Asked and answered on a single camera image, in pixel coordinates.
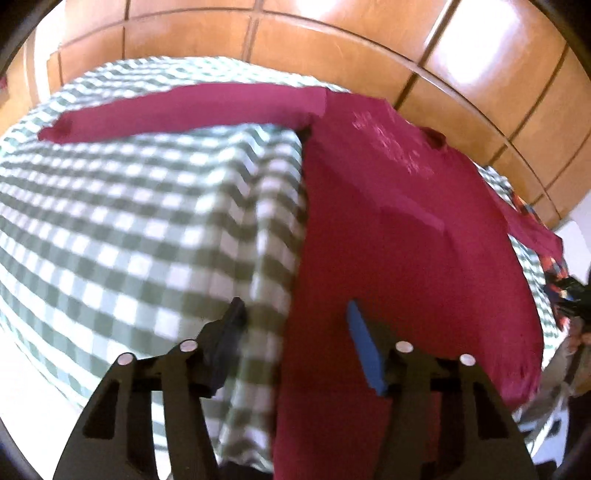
plaid fabric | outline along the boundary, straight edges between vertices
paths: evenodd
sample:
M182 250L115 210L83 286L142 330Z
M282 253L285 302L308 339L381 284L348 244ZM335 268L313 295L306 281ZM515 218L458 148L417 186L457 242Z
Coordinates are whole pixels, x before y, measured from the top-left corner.
M521 197L519 197L515 192L513 192L513 204L517 207L517 209L521 212L524 216L530 216L534 218L537 222L542 223L542 220L535 212L535 210L525 203ZM562 260L559 262L554 257L548 257L546 255L540 255L540 263L542 265L542 269L544 270L544 276L546 279L555 278L556 280L561 280L563 278L567 278L569 276L569 269L566 266L566 262ZM554 312L554 318L556 319L556 325L561 331L568 330L570 325L570 320L566 315L563 315L558 310L556 304L554 304L554 300L552 299L552 295L562 295L563 291L554 285L551 281L547 282L545 285L545 292L548 294L548 298L550 299L550 303L552 305L552 310Z
M521 200L513 191L513 187L509 181L498 174L494 168L482 168L475 164L478 172L482 178L489 184L495 192L514 209L524 213L525 202ZM519 240L509 235L511 246L515 251L517 260L523 268L523 274L530 286L531 294L534 298L535 307L538 310L540 323L542 325L542 334L544 336L544 353L542 356L542 369L545 369L550 360L554 356L556 350L566 338L566 331L558 327L557 321L554 318L554 312L544 291L546 280L544 276L544 269L542 268L541 260L546 261L545 258L540 258L536 252L531 248L527 248Z
M239 361L203 402L218 460L271 471L274 385L304 238L301 144L270 125L39 142L66 110L200 82L322 85L225 58L108 63L0 139L0 325L84 406L123 352L166 353L240 296ZM160 397L154 436L166 446Z

folded shirt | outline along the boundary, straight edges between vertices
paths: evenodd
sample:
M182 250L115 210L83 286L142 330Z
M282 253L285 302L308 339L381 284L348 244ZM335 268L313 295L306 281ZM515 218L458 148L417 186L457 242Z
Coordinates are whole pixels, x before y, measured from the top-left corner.
M206 84L68 112L39 139L91 142L212 125L311 127L307 235L284 335L275 478L370 478L389 401L365 383L346 304L430 354L471 353L511 408L536 391L543 339L508 239L561 242L513 210L442 135L384 100L320 87Z

white wall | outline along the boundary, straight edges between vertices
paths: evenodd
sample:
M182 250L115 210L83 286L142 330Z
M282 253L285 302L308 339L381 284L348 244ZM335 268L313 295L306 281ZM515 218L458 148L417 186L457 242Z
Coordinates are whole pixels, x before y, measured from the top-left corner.
M41 20L35 32L35 82L40 102L50 97L47 60L59 48L65 30L66 2L61 2Z
M587 283L591 266L591 192L556 230L564 242L564 259L570 274Z
M79 411L0 327L0 417L43 480L51 480Z

wooden panel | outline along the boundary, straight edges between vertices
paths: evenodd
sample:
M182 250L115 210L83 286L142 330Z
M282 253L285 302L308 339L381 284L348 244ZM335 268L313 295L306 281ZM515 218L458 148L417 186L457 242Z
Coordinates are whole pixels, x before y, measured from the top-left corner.
M7 71L8 96L0 98L0 136L33 106L25 68L25 47L16 54Z
M480 115L422 78L413 86L400 113L416 125L439 130L452 147L481 165L503 146L503 138Z
M550 79L564 45L530 0L462 0L426 67L511 135Z
M131 0L129 17L190 8L252 8L254 0Z
M591 138L548 189L560 216L565 217L591 189Z
M125 19L126 0L66 0L64 43Z
M313 75L353 92L393 102L411 72L389 53L354 37L315 30L297 21L265 17L259 23L251 62Z
M60 53L54 52L47 60L47 78L49 80L49 92L56 93L61 88Z
M203 11L156 15L125 28L126 58L150 55L240 58L248 14Z
M545 195L534 204L534 210L548 228L554 228L560 222L554 205Z
M299 15L357 33L418 61L447 0L265 0L267 11Z
M25 75L27 76L27 89L31 98L32 106L39 103L39 92L37 91L37 79L35 78L35 38L37 30L33 30L24 44Z
M64 83L108 61L123 58L123 27L109 27L61 49L61 77Z
M547 186L573 157L591 128L591 82L572 51L548 93L514 139Z
M526 165L523 158L514 154L512 150L505 149L493 164L493 167L497 172L509 179L517 195L526 202L531 203L544 193L544 189L535 174Z

green checkered fabric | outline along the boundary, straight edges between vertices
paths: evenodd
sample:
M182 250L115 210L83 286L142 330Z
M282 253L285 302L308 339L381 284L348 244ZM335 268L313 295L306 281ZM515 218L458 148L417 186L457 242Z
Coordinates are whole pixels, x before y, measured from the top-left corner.
M511 187L507 178L497 173L492 167L482 168L479 165L476 166L482 178L497 192L499 197L515 208L511 200L513 187ZM567 332L561 332L556 325L550 300L544 292L546 281L538 254L511 235L509 235L509 240L511 241L511 246L515 251L517 260L523 269L523 275L530 286L535 308L538 310L538 316L540 317L542 334L544 336L544 352L542 355L542 370L544 370L550 363L550 360L552 360L560 344L566 338Z
M84 406L123 352L166 353L248 306L239 359L203 402L219 461L271 471L274 387L305 234L301 144L270 125L57 145L37 132L68 110L202 82L320 85L226 58L108 63L0 139L0 325ZM161 398L154 438L166 448Z

